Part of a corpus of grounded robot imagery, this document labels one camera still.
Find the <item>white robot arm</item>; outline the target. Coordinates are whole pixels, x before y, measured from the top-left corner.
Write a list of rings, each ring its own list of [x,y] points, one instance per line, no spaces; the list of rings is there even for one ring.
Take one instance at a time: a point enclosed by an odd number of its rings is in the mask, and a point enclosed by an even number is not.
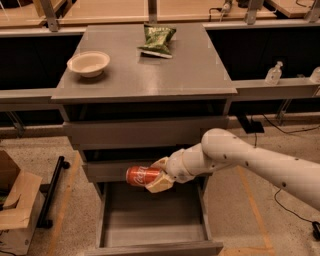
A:
[[[320,210],[320,164],[255,147],[219,128],[207,131],[200,143],[156,161],[160,173],[146,188],[162,192],[229,165],[242,166]]]

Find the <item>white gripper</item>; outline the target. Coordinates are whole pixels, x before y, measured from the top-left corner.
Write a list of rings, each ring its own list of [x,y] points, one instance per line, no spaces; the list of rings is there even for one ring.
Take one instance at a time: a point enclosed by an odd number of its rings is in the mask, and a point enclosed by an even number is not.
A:
[[[203,151],[200,143],[188,148],[174,152],[169,158],[163,157],[151,164],[152,168],[166,169],[161,171],[154,181],[146,185],[151,193],[159,193],[169,190],[174,181],[186,183],[196,176],[211,173],[213,160]]]

